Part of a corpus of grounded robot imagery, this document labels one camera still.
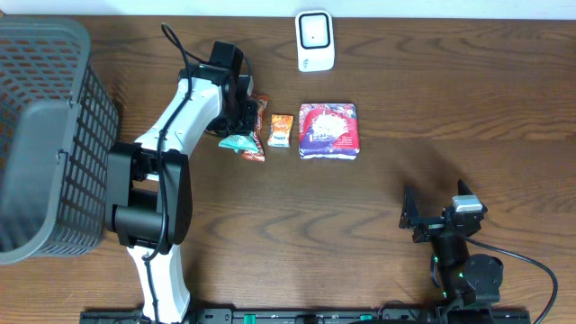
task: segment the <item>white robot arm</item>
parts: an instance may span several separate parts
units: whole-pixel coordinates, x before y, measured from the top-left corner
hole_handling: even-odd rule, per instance
[[[181,71],[174,99],[152,128],[134,144],[116,143],[110,151],[106,228],[118,234],[136,263],[145,299],[143,314],[151,320],[156,320],[157,308],[159,322],[181,322],[191,298],[185,287],[179,246],[192,217],[188,158],[205,131],[228,136],[248,134],[254,129],[257,106],[248,100],[253,83],[251,76],[239,76],[241,62],[242,53],[234,45],[216,42],[208,63]],[[158,180],[159,131],[186,98],[190,81],[190,98],[169,124],[161,143],[168,218],[166,239],[158,242],[161,195],[134,188],[132,181]],[[155,248],[160,253],[149,261],[148,269],[143,257]]]

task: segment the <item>wood grain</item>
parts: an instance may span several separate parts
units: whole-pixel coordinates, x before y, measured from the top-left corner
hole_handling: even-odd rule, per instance
[[[438,299],[430,247],[398,229],[402,187],[414,185],[436,213],[463,177],[489,208],[475,237],[548,264],[560,293],[546,322],[576,318],[576,22],[336,19],[335,68],[303,74],[293,19],[77,19],[121,104],[125,141],[146,131],[176,90],[182,63],[163,21],[204,58],[215,40],[236,42],[252,60],[256,91],[271,97],[268,113],[357,105],[354,162],[300,160],[297,128],[292,148],[266,148],[264,164],[201,139],[182,249],[195,298],[240,308]],[[550,280],[501,258],[501,305],[525,306],[535,319]],[[0,274],[2,323],[72,323],[86,309],[143,301],[136,269],[110,234],[87,256],[30,259]]]

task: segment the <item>white device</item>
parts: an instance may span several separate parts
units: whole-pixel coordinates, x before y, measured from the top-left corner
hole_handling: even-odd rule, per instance
[[[295,23],[298,69],[313,72],[334,67],[336,50],[330,13],[325,10],[301,12]]]

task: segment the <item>snack bag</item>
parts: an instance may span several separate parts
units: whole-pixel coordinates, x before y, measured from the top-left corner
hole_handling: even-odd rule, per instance
[[[234,149],[238,153],[241,150],[246,152],[258,152],[258,147],[254,142],[253,134],[250,135],[230,135],[218,143],[218,146],[225,149]]]
[[[291,115],[272,115],[268,145],[278,148],[290,147],[290,130],[294,117]]]
[[[352,103],[306,103],[299,115],[301,158],[355,159],[360,152]]]
[[[264,112],[266,110],[266,105],[268,104],[267,95],[252,95],[258,103],[258,112],[256,116],[256,123],[254,125],[254,132],[252,132],[252,137],[258,148],[258,152],[245,151],[242,153],[242,157],[252,161],[264,162],[266,160],[264,154],[264,148],[262,147],[262,141],[260,140],[260,134],[262,133],[262,124],[264,121]]]

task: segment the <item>green led light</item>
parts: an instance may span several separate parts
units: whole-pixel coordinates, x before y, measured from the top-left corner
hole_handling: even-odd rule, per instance
[[[256,324],[256,315],[244,315],[244,324]]]

